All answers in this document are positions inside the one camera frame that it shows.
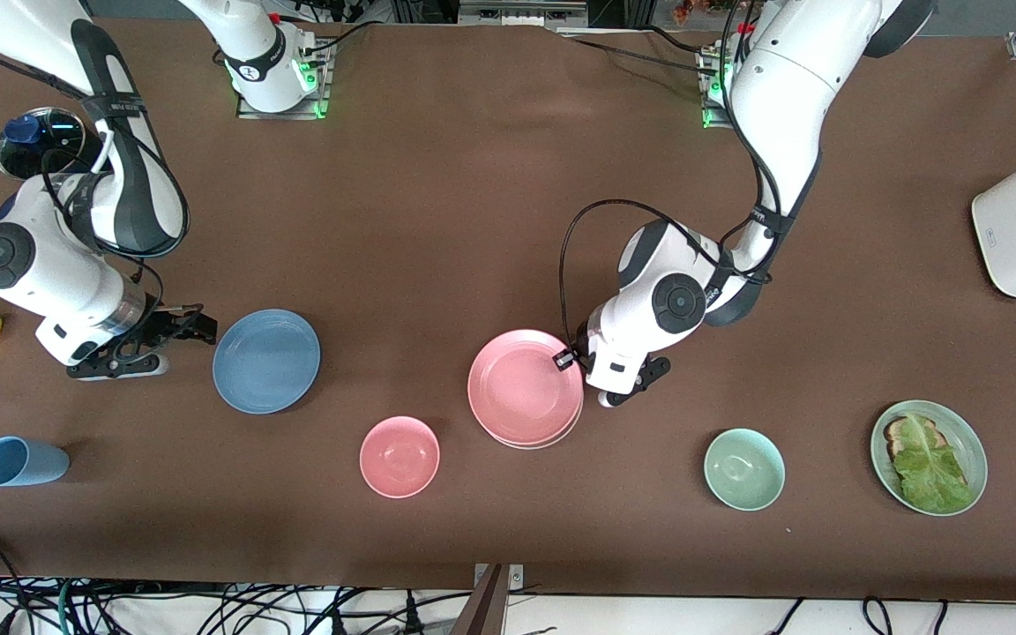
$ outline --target pink bowl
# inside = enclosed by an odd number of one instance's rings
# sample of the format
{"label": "pink bowl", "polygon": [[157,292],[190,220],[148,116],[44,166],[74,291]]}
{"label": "pink bowl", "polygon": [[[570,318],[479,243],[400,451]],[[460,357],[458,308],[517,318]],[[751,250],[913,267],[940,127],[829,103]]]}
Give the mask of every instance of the pink bowl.
{"label": "pink bowl", "polygon": [[408,498],[434,480],[440,454],[431,427],[415,418],[384,419],[364,438],[359,470],[378,494]]}
{"label": "pink bowl", "polygon": [[582,371],[560,371],[567,344],[552,334],[509,331],[481,350],[468,370],[468,405],[492,438],[517,449],[559,441],[582,409]]}

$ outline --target blue cup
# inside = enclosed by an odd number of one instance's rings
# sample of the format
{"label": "blue cup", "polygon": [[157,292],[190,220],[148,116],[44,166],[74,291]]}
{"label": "blue cup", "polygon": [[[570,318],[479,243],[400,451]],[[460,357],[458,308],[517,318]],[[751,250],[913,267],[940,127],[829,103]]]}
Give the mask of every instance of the blue cup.
{"label": "blue cup", "polygon": [[0,487],[50,483],[68,469],[69,454],[60,447],[27,438],[0,438]]}

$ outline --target lettuce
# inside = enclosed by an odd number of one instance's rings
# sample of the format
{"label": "lettuce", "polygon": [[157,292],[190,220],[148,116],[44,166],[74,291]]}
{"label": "lettuce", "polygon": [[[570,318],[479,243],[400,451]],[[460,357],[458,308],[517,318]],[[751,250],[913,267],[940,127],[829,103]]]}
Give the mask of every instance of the lettuce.
{"label": "lettuce", "polygon": [[931,419],[906,415],[900,421],[899,442],[903,450],[892,458],[899,474],[900,495],[912,506],[934,514],[949,514],[970,505],[974,499],[963,469],[948,444],[937,445]]}

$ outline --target slice of toast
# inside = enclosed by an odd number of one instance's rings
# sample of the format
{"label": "slice of toast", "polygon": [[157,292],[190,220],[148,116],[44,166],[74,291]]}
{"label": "slice of toast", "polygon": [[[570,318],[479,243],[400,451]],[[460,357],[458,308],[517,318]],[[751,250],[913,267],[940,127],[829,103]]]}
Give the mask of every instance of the slice of toast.
{"label": "slice of toast", "polygon": [[[891,422],[884,429],[884,438],[888,442],[888,457],[891,458],[892,461],[895,461],[896,454],[904,449],[904,443],[902,439],[899,438],[899,426],[905,421],[906,418],[896,419],[896,421]],[[947,443],[947,438],[944,437],[942,431],[937,429],[935,422],[929,418],[918,418],[916,421],[923,423],[929,431],[932,431],[932,434],[935,437],[936,447],[943,447],[945,445],[951,447],[951,444]],[[962,482],[966,483],[966,478],[962,478]]]}

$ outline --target brown tabletop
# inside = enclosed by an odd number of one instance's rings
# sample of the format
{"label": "brown tabletop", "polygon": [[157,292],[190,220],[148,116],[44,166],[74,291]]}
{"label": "brown tabletop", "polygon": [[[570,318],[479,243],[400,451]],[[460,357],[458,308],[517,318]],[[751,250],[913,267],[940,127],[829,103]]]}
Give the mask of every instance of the brown tabletop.
{"label": "brown tabletop", "polygon": [[[669,350],[648,393],[588,400],[568,439],[516,451],[481,430],[464,378],[500,332],[559,332],[570,217],[632,197],[717,237],[750,209],[745,150],[701,128],[693,75],[541,28],[371,27],[338,54],[327,120],[238,121],[201,24],[104,24],[190,199],[190,237],[156,263],[167,300],[205,303],[223,331],[294,310],[324,361],[302,401],[255,418],[217,396],[210,346],[171,345],[164,378],[77,383],[39,318],[0,301],[0,435],[73,459],[60,483],[0,490],[24,573],[464,587],[472,564],[507,562],[544,591],[1016,598],[1016,302],[986,281],[968,216],[1016,170],[1003,41],[863,61],[755,312]],[[605,41],[686,61],[655,37]],[[0,69],[0,128],[44,105],[68,104]],[[15,188],[0,174],[0,203]],[[646,220],[581,224],[573,322],[616,292]],[[868,457],[880,411],[916,397],[986,447],[986,495],[956,518],[904,509]],[[428,490],[390,501],[358,450],[399,414],[443,457]],[[737,426],[785,457],[758,513],[718,503],[698,467]]]}

